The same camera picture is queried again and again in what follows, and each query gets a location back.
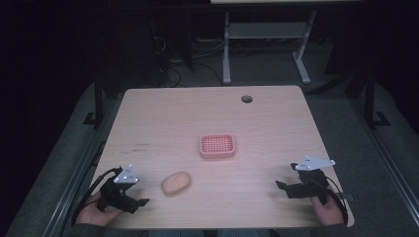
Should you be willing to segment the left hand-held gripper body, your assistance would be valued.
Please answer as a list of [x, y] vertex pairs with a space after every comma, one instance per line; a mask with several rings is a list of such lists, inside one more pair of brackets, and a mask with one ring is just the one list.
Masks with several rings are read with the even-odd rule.
[[132, 186], [139, 181], [131, 165], [117, 169], [116, 174], [100, 188], [101, 197], [97, 207], [104, 211], [108, 206], [128, 212], [128, 206], [134, 204], [137, 199], [126, 194]]

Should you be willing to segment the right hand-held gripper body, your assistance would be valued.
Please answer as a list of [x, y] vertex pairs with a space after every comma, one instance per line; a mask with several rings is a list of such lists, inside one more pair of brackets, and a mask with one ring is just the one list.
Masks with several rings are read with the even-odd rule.
[[298, 163], [291, 163], [292, 169], [297, 171], [300, 179], [298, 190], [306, 190], [308, 198], [319, 197], [320, 201], [325, 204], [329, 183], [322, 168], [333, 167], [334, 165], [334, 160], [314, 158], [307, 155]]

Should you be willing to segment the person's left hand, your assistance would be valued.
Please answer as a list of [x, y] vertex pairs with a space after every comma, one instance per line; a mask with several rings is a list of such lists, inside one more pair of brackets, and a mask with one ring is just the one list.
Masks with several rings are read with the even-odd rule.
[[106, 227], [114, 219], [119, 217], [124, 212], [119, 209], [111, 209], [108, 211], [101, 211], [97, 207], [97, 200], [101, 197], [100, 192], [96, 192], [90, 196], [84, 207], [80, 210], [75, 223], [76, 224], [91, 224], [96, 226]]

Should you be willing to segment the person's right hand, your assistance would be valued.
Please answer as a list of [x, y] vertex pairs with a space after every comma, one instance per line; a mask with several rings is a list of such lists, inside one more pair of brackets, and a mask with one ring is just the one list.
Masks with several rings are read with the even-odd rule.
[[322, 226], [331, 226], [344, 223], [344, 216], [337, 202], [331, 195], [327, 195], [327, 202], [323, 204], [319, 197], [311, 197], [315, 215]]

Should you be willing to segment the pink plastic soap dish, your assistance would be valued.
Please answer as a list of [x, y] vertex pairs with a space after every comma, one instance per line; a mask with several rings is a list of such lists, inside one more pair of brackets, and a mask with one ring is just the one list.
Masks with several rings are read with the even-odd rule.
[[232, 158], [235, 152], [234, 136], [230, 133], [204, 134], [200, 138], [200, 156], [203, 159]]

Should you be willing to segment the black metal stand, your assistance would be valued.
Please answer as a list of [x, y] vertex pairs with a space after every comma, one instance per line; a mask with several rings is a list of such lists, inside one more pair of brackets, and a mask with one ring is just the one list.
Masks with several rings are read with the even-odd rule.
[[95, 77], [94, 82], [94, 111], [88, 113], [83, 120], [84, 124], [93, 125], [97, 129], [104, 117], [104, 104], [103, 104], [103, 86], [100, 75]]
[[371, 68], [367, 69], [365, 79], [364, 120], [368, 127], [375, 129], [377, 126], [390, 126], [383, 112], [375, 111], [375, 78]]

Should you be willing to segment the white metal table frame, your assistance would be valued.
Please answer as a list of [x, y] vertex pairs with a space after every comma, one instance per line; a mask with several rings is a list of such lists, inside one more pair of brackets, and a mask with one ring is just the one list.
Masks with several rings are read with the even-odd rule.
[[310, 12], [305, 22], [289, 23], [231, 23], [230, 14], [224, 14], [224, 36], [222, 55], [222, 83], [231, 84], [229, 44], [232, 40], [300, 40], [299, 49], [293, 52], [293, 61], [303, 84], [310, 84], [308, 72], [303, 62], [303, 54], [308, 43], [316, 11]]

